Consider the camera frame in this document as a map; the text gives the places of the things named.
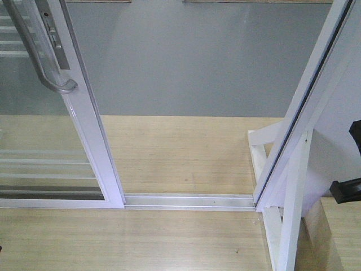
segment white aluminum frame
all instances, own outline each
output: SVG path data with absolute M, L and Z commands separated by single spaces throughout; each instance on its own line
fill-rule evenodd
M 31 5 L 35 8 L 34 1 L 24 1 L 28 8 L 31 8 Z M 56 79 L 60 81 L 65 78 L 72 78 L 78 84 L 75 91 L 63 95 L 63 100 L 82 141 L 105 200 L 0 199 L 0 207 L 124 208 L 125 197 L 120 178 L 110 153 L 107 137 L 81 59 L 65 1 L 48 0 L 48 4 L 71 68 L 68 71 L 62 70 L 61 76 Z M 35 24 L 41 22 L 39 14 L 37 16 L 38 19 L 33 21 Z
M 269 206 L 269 201 L 272 195 L 275 194 L 275 188 L 279 187 L 279 182 L 284 180 L 281 176 L 302 134 L 313 129 L 349 61 L 351 61 L 352 55 L 357 52 L 356 45 L 361 38 L 360 30 L 357 30 L 357 27 L 360 28 L 360 25 L 354 27 L 355 37 L 350 37 L 349 47 L 338 49 L 335 57 L 338 63 L 337 67 L 335 69 L 333 67 L 325 68 L 330 53 L 334 51 L 338 33 L 343 27 L 342 25 L 342 27 L 338 28 L 338 24 L 347 5 L 349 5 L 349 0 L 335 0 L 325 20 L 309 62 L 275 138 L 273 148 L 258 178 L 253 193 L 257 212 L 262 212 L 265 207 Z M 320 85 L 319 75 L 324 73 L 325 69 L 331 73 L 331 76 L 329 76 L 327 82 L 323 81 L 322 85 Z
M 347 23 L 350 17 L 353 23 Z M 361 55 L 361 1 L 336 0 L 269 157 L 263 145 L 272 141 L 270 134 L 277 126 L 249 132 L 256 211 L 263 213 L 273 271 L 294 269 L 312 130 L 356 55 Z M 282 221 L 280 197 L 284 197 Z

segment door handle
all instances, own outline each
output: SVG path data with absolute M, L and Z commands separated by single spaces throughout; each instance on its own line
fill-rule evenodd
M 74 89 L 76 89 L 78 84 L 72 79 L 69 79 L 64 85 L 58 85 L 51 82 L 47 78 L 44 67 L 40 61 L 40 54 L 36 49 L 35 42 L 23 17 L 20 14 L 20 11 L 17 9 L 14 0 L 3 0 L 3 4 L 7 12 L 9 13 L 10 18 L 16 27 L 16 30 L 19 32 L 20 38 L 23 41 L 23 44 L 29 54 L 29 57 L 34 65 L 36 74 L 39 77 L 40 82 L 48 89 L 59 94 L 68 94 L 71 93 Z

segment wooden floor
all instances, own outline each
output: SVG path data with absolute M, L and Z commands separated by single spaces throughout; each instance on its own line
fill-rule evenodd
M 361 204 L 322 198 L 306 216 L 318 267 L 325 271 L 361 270 Z
M 128 193 L 251 194 L 247 131 L 280 121 L 252 117 L 103 116 Z
M 205 194 L 251 194 L 254 177 L 247 131 L 280 121 L 249 117 L 102 119 L 126 193 Z M 0 148 L 82 150 L 68 116 L 2 115 L 0 129 Z M 2 183 L 10 185 L 13 181 Z M 21 185 L 24 180 L 16 182 Z M 83 180 L 76 184 L 88 185 Z M 37 185 L 56 183 L 41 180 Z M 61 185 L 71 183 L 61 180 Z
M 1 148 L 79 149 L 69 118 L 21 117 L 1 119 Z M 102 118 L 126 192 L 215 194 L 252 193 L 247 130 L 280 120 Z M 301 229 L 296 270 L 317 270 Z M 271 270 L 253 212 L 0 209 L 0 246 L 6 271 Z
M 1 270 L 270 270 L 258 213 L 0 209 Z

